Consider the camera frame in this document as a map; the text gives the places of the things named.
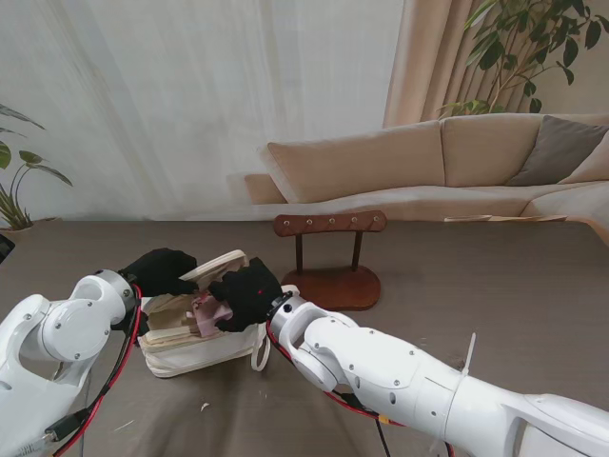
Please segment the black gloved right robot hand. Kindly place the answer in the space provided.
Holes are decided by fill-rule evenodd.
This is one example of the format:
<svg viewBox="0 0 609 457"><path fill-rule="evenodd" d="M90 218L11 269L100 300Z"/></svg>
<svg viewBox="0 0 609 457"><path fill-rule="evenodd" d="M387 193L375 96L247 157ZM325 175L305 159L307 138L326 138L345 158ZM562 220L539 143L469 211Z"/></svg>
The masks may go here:
<svg viewBox="0 0 609 457"><path fill-rule="evenodd" d="M264 323L273 301L283 294L275 275L258 257L246 267L227 272L221 281L211 282L207 290L232 311L230 318L215 324L224 332L243 332L250 325Z"/></svg>

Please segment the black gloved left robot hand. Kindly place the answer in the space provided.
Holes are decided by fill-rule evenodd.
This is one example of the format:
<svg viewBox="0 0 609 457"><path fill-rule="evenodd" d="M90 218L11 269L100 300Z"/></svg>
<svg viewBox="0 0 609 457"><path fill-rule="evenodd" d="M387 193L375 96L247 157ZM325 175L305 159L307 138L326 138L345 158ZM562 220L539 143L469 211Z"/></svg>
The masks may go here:
<svg viewBox="0 0 609 457"><path fill-rule="evenodd" d="M178 296L199 290L195 282L182 279L183 275L196 267L196 259L180 250L157 248L118 273L135 285L143 297Z"/></svg>

